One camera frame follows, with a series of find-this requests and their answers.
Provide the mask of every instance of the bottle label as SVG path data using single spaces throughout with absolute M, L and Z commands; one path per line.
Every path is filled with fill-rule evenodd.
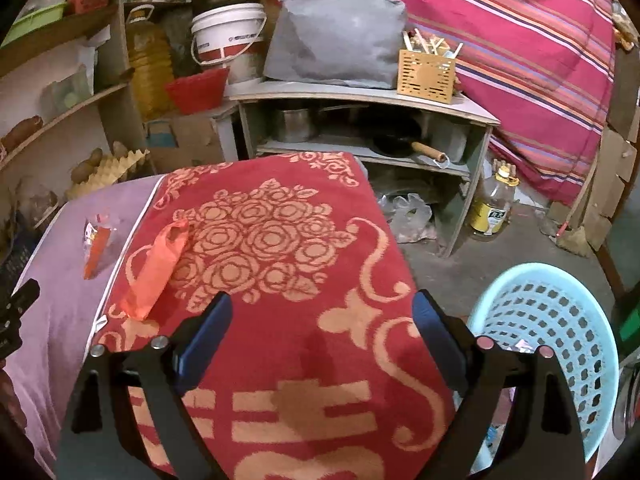
M 505 216 L 507 216 L 507 209 L 496 209 L 479 202 L 474 208 L 470 225 L 476 231 L 490 236 L 500 230 Z

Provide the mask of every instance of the cardboard box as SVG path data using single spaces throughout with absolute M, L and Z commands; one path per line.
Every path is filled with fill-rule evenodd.
M 584 231 L 589 245 L 594 251 L 597 251 L 602 247 L 604 240 L 609 234 L 611 222 L 604 218 L 604 216 L 600 216 L 593 208 L 587 207 L 582 225 L 584 225 Z
M 236 106 L 225 106 L 188 116 L 173 115 L 146 124 L 147 136 L 166 136 L 169 130 L 175 147 L 151 146 L 151 158 L 158 173 L 238 160 L 231 113 Z
M 636 106 L 636 112 L 634 118 L 631 121 L 631 127 L 626 134 L 626 140 L 629 142 L 636 142 L 638 140 L 638 128 L 640 128 L 640 106 Z
M 625 182 L 631 180 L 631 174 L 634 170 L 634 164 L 636 163 L 636 156 L 638 151 L 635 146 L 627 143 L 625 151 L 622 152 L 622 158 L 618 164 L 618 176 Z
M 615 51 L 613 89 L 609 102 L 607 123 L 617 132 L 626 135 L 633 123 L 640 87 L 640 57 L 634 47 L 630 52 L 621 48 Z
M 615 181 L 618 180 L 618 169 L 623 165 L 623 153 L 626 152 L 628 147 L 629 143 L 622 136 L 610 128 L 604 129 L 600 140 L 598 165 L 596 173 L 593 175 L 593 188 L 591 189 L 587 209 L 592 208 L 602 214 L 607 201 L 609 201 L 609 208 L 611 207 L 611 188 L 617 185 Z
M 615 213 L 618 208 L 618 202 L 620 202 L 620 197 L 624 190 L 625 183 L 618 177 L 614 178 L 609 187 L 609 195 L 607 196 L 607 199 L 602 206 L 602 210 L 600 211 L 602 216 L 606 216 L 607 218 L 611 218 L 613 216 L 613 213 Z

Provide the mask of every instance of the striped red blanket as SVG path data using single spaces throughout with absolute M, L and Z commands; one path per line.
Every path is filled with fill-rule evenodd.
M 502 121 L 492 149 L 570 204 L 589 171 L 613 82 L 611 0 L 402 0 L 423 32 L 462 41 L 466 94 Z

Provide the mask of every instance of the light blue plastic basket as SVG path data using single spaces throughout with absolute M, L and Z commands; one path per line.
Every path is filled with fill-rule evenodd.
M 551 346 L 574 396 L 585 460 L 600 445 L 618 394 L 618 352 L 609 321 L 593 295 L 564 270 L 523 264 L 502 273 L 478 299 L 467 322 L 504 347 L 524 339 Z M 476 465 L 490 464 L 483 445 Z

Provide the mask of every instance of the red blanket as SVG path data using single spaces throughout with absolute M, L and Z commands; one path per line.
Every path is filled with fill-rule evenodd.
M 149 319 L 115 307 L 160 229 L 191 237 Z M 410 319 L 414 284 L 351 155 L 299 153 L 178 170 L 133 237 L 95 342 L 140 348 L 219 290 L 234 319 L 184 403 L 238 480 L 410 480 L 452 415 Z M 143 397 L 136 418 L 170 470 Z

